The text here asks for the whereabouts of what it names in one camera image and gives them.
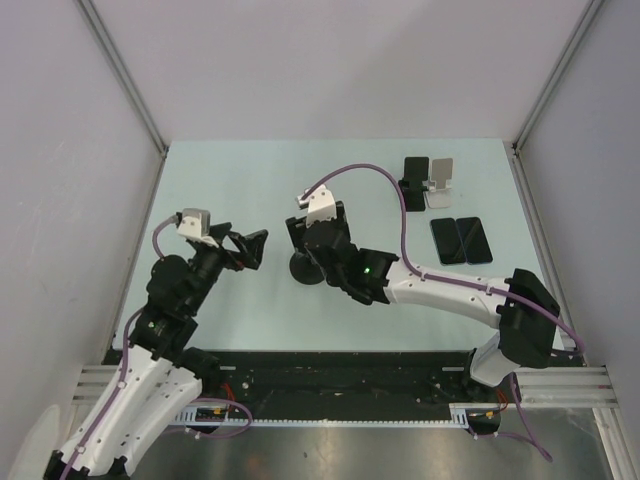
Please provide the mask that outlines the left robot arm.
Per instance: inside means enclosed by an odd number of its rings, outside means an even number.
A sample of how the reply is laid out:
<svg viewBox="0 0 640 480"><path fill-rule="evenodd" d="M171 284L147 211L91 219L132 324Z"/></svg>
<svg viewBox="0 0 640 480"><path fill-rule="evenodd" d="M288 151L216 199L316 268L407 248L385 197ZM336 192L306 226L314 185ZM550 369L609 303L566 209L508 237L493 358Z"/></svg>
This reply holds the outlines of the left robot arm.
<svg viewBox="0 0 640 480"><path fill-rule="evenodd" d="M211 224L208 211L188 208L163 220L152 236L169 226L194 254L159 254L146 304L125 323L116 371L83 423L53 452L47 479L131 477L178 413L220 390L219 360L187 345L195 317L223 271L260 267L268 233L243 236L229 222Z"/></svg>

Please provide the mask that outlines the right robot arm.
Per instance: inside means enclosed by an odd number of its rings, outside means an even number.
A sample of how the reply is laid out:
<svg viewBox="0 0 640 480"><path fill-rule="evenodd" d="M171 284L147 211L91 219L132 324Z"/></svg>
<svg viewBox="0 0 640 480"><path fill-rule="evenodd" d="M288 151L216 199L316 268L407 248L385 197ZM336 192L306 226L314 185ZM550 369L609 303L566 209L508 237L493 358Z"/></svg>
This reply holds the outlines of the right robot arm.
<svg viewBox="0 0 640 480"><path fill-rule="evenodd" d="M410 268L395 254L359 248L338 220L291 220L291 272L300 283L326 283L364 304L411 304L476 320L494 336L474 349L461 376L463 393L484 401L520 367L545 369L552 360L559 306L538 277L517 269L507 278L445 276Z"/></svg>

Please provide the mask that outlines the black pole phone stand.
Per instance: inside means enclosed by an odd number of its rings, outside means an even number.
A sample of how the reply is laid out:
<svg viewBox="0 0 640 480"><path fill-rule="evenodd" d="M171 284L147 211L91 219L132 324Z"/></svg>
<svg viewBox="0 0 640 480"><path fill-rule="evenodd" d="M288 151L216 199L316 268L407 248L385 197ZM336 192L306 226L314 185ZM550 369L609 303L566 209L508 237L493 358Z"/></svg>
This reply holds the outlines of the black pole phone stand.
<svg viewBox="0 0 640 480"><path fill-rule="evenodd" d="M321 268L313 258L301 252L292 254L289 260L289 271L293 279L302 285L313 286L325 281Z"/></svg>

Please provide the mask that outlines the teal-edged smartphone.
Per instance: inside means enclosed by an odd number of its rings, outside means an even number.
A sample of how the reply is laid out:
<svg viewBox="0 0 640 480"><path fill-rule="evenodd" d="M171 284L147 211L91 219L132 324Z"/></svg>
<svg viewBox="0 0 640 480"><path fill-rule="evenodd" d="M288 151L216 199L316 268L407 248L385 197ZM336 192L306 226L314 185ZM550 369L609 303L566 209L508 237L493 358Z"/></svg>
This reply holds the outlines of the teal-edged smartphone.
<svg viewBox="0 0 640 480"><path fill-rule="evenodd" d="M458 265L466 262L462 241L453 218L430 221L437 254L442 265Z"/></svg>

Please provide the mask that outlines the black folding phone stand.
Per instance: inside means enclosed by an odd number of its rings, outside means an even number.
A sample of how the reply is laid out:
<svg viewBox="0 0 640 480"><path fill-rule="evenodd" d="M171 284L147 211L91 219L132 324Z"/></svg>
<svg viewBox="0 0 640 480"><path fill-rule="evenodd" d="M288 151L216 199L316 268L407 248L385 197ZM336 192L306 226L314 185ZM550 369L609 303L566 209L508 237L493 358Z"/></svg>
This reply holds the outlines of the black folding phone stand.
<svg viewBox="0 0 640 480"><path fill-rule="evenodd" d="M428 157L406 157L403 176L398 181L407 212L426 210L425 192L429 178Z"/></svg>

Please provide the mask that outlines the white phone stand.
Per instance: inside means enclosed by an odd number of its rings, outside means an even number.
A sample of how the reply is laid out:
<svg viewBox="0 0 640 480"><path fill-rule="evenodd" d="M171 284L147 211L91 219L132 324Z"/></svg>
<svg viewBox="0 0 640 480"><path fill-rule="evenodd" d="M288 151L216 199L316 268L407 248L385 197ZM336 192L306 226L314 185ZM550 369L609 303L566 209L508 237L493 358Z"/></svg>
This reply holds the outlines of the white phone stand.
<svg viewBox="0 0 640 480"><path fill-rule="evenodd" d="M430 209L444 209L451 206L453 166L452 158L429 160L425 197Z"/></svg>

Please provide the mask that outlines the blue-edged smartphone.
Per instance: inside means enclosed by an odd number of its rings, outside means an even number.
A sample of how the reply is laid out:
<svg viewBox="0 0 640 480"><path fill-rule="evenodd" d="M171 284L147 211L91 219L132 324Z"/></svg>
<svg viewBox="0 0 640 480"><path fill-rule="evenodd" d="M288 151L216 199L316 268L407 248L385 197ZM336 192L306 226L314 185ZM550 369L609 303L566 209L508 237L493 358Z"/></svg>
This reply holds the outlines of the blue-edged smartphone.
<svg viewBox="0 0 640 480"><path fill-rule="evenodd" d="M493 255L481 220L478 217L464 217L456 219L455 222L467 263L491 263Z"/></svg>

